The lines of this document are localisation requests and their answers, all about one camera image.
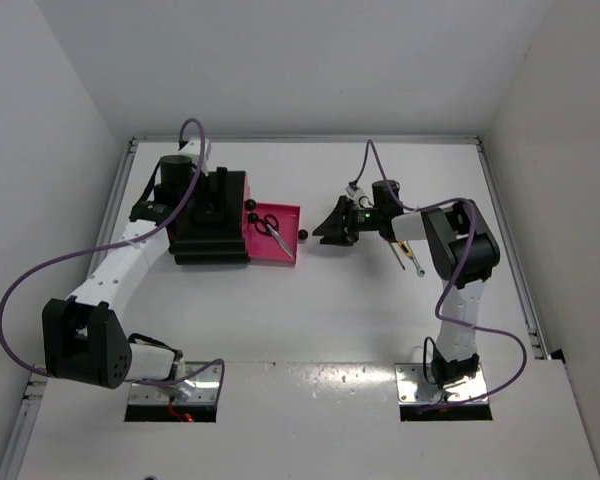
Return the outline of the black handled scissors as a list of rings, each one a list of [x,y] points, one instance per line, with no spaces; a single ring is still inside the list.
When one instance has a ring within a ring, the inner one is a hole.
[[[264,216],[260,216],[258,214],[252,214],[250,222],[254,225],[255,230],[259,234],[273,238],[290,259],[295,258],[292,249],[279,233],[280,224],[275,215],[265,214]]]

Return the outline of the black drawer cabinet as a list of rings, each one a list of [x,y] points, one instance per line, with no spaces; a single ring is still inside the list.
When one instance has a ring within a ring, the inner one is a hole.
[[[245,265],[249,262],[243,233],[244,171],[240,173],[240,213],[236,222],[228,225],[202,225],[192,219],[195,190],[205,177],[198,180],[184,209],[168,227],[169,253],[175,263],[186,265]]]

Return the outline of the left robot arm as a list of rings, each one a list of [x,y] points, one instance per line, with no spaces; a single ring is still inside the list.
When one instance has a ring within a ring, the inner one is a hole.
[[[45,367],[59,379],[115,389],[124,382],[171,387],[186,379],[180,350],[139,333],[123,314],[164,254],[176,264],[246,264],[247,175],[207,171],[196,155],[161,157],[120,237],[93,274],[42,311]]]

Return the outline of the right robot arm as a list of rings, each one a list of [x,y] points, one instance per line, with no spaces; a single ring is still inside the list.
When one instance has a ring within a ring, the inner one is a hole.
[[[475,340],[480,297],[500,261],[499,246],[479,209],[457,201],[446,208],[429,207],[406,213],[398,205],[400,185],[394,180],[372,184],[370,207],[353,185],[312,234],[324,245],[354,245],[362,232],[377,232],[393,244],[427,243],[435,272],[443,284],[436,306],[441,320],[429,362],[428,382],[441,388],[479,366]]]

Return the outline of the pink bottom drawer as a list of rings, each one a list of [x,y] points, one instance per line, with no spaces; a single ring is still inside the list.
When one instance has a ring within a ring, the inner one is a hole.
[[[295,265],[298,245],[308,239],[308,231],[300,227],[300,211],[298,205],[267,202],[257,202],[257,208],[252,211],[260,216],[272,214],[277,217],[279,233],[295,255],[294,259],[290,259],[273,238],[259,234],[254,225],[247,223],[246,216],[249,212],[243,209],[243,233],[250,260],[257,263]]]

